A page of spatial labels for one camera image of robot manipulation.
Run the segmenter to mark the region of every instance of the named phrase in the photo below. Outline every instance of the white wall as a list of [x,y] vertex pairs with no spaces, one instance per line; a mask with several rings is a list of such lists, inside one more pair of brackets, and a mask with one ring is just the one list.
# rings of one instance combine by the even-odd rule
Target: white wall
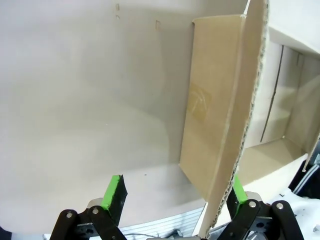
[[269,1],[270,39],[300,52],[320,54],[320,1]]
[[0,225],[49,233],[60,211],[84,210],[122,173],[122,226],[201,206],[177,164],[191,22],[245,5],[1,1]]

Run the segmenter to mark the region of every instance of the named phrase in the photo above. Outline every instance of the corrugated cardboard edge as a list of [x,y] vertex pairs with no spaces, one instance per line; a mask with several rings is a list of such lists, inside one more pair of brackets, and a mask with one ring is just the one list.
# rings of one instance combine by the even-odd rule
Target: corrugated cardboard edge
[[[261,47],[260,47],[260,55],[259,55],[259,59],[258,59],[258,69],[256,72],[256,79],[255,79],[255,87],[254,87],[254,93],[252,95],[252,99],[251,99],[251,105],[250,105],[250,113],[249,113],[249,117],[243,132],[243,136],[242,136],[242,140],[241,140],[241,146],[240,146],[240,150],[239,150],[239,155],[236,159],[236,162],[234,164],[233,167],[233,171],[232,171],[232,175],[230,178],[230,182],[228,183],[228,187],[224,192],[223,198],[220,202],[218,211],[216,213],[215,219],[211,225],[211,227],[214,227],[214,225],[216,224],[217,220],[218,220],[218,216],[221,213],[222,207],[223,205],[226,203],[228,196],[231,192],[232,186],[234,184],[234,178],[235,178],[235,174],[238,171],[238,165],[239,165],[239,161],[242,157],[243,151],[244,151],[244,144],[245,144],[245,140],[246,140],[246,136],[247,136],[247,132],[250,126],[250,122],[252,119],[252,115],[253,115],[253,110],[254,110],[254,106],[255,106],[255,99],[256,99],[256,93],[259,87],[259,83],[262,77],[262,71],[263,71],[263,66],[264,66],[264,61],[265,61],[265,49],[266,49],[266,45],[268,42],[268,35],[269,35],[269,31],[268,31],[268,20],[269,20],[269,10],[270,10],[270,5],[269,5],[269,0],[263,0],[264,3],[264,16],[263,16],[263,34],[261,35]],[[209,229],[207,229],[206,233],[207,233],[207,237],[209,237]]]

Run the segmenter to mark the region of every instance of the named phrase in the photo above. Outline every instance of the cardboard box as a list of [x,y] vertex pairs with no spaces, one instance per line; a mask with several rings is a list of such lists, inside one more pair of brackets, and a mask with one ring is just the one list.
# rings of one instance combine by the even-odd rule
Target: cardboard box
[[311,153],[319,138],[320,61],[287,34],[269,35],[268,11],[268,1],[251,0],[246,15],[194,20],[180,167],[208,202],[202,237],[239,162],[248,184]]

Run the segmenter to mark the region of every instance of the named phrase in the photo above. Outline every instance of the cardboard flap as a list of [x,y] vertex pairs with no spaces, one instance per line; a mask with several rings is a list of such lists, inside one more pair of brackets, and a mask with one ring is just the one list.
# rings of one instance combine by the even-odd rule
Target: cardboard flap
[[194,20],[180,167],[205,200],[229,128],[244,20],[241,15]]
[[286,137],[310,153],[320,128],[320,60],[305,57]]
[[267,37],[268,4],[251,0],[246,19],[194,21],[188,107],[180,166],[208,202],[199,235],[212,226],[243,150]]

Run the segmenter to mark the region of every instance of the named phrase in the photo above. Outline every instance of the bolt head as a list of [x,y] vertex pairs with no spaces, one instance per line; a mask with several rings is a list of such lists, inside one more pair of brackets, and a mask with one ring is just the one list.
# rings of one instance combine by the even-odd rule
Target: bolt head
[[254,201],[249,202],[249,206],[251,208],[255,208],[257,206],[257,204]]
[[276,207],[281,210],[281,209],[284,208],[284,205],[279,202],[279,203],[276,204]]
[[69,219],[69,218],[71,218],[72,217],[72,212],[68,212],[67,214],[66,214],[66,217]]
[[99,212],[98,208],[94,208],[94,209],[92,210],[92,213],[93,213],[93,214],[97,214],[98,212]]

